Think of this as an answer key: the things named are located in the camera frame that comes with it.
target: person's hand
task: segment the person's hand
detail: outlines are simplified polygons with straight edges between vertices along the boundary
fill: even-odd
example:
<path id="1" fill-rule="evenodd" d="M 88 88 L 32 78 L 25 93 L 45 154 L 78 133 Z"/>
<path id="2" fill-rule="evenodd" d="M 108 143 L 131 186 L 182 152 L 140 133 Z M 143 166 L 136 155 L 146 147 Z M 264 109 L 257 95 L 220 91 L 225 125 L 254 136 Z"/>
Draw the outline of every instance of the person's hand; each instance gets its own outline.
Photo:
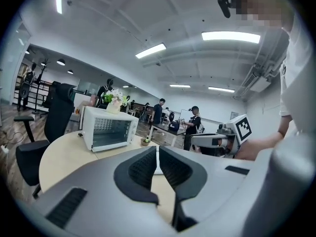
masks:
<path id="1" fill-rule="evenodd" d="M 235 159 L 255 160 L 260 150 L 260 144 L 256 140 L 246 140 L 242 143 Z"/>

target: dark blue t-shirt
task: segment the dark blue t-shirt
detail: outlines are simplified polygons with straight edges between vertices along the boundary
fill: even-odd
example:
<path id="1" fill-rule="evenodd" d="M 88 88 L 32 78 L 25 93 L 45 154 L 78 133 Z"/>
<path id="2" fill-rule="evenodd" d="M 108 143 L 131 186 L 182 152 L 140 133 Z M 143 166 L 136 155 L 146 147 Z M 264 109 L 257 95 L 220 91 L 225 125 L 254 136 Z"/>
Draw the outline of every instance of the dark blue t-shirt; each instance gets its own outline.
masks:
<path id="1" fill-rule="evenodd" d="M 156 104 L 154 106 L 154 112 L 155 112 L 155 116 L 154 116 L 153 124 L 159 124 L 160 123 L 161 114 L 162 114 L 162 107 L 161 107 L 160 104 Z"/>

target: man wearing black cap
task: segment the man wearing black cap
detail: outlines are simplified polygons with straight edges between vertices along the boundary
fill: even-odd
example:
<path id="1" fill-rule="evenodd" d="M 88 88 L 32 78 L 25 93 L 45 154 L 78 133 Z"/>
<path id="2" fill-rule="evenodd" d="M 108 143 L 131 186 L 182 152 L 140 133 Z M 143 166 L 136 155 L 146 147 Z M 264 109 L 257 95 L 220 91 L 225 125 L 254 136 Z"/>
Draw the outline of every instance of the man wearing black cap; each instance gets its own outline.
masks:
<path id="1" fill-rule="evenodd" d="M 193 106 L 191 110 L 194 116 L 190 119 L 189 122 L 184 122 L 184 124 L 187 125 L 187 130 L 186 130 L 186 136 L 184 138 L 183 149 L 186 151 L 190 151 L 190 147 L 191 147 L 190 135 L 197 134 L 199 126 L 201 124 L 201 117 L 199 116 L 198 107 Z"/>

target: chair backrest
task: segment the chair backrest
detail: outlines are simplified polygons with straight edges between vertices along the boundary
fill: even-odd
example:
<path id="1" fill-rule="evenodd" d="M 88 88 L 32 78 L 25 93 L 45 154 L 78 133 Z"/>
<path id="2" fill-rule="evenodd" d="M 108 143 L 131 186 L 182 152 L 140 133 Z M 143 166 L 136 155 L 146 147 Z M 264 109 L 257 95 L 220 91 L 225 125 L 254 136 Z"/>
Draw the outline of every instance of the chair backrest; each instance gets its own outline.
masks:
<path id="1" fill-rule="evenodd" d="M 49 87 L 48 95 L 46 96 L 46 100 L 45 100 L 45 104 L 46 105 L 51 105 L 52 104 L 52 100 L 53 100 L 53 97 L 55 95 L 56 88 L 57 88 L 58 85 L 60 85 L 60 82 L 53 81 L 53 83 Z"/>
<path id="2" fill-rule="evenodd" d="M 66 83 L 56 87 L 44 128 L 45 136 L 50 143 L 65 133 L 68 121 L 74 110 L 74 102 L 70 99 L 74 87 Z"/>

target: round ceiling lamp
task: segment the round ceiling lamp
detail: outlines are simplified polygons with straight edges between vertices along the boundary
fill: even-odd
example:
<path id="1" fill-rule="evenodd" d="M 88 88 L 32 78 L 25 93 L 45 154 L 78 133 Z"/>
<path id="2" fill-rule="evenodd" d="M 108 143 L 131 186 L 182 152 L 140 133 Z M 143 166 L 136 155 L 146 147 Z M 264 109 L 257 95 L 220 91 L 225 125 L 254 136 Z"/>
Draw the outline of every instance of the round ceiling lamp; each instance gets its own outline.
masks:
<path id="1" fill-rule="evenodd" d="M 62 65 L 62 66 L 65 66 L 65 65 L 66 65 L 66 62 L 65 62 L 64 59 L 59 59 L 59 60 L 57 61 L 57 63 L 58 63 L 59 65 Z"/>

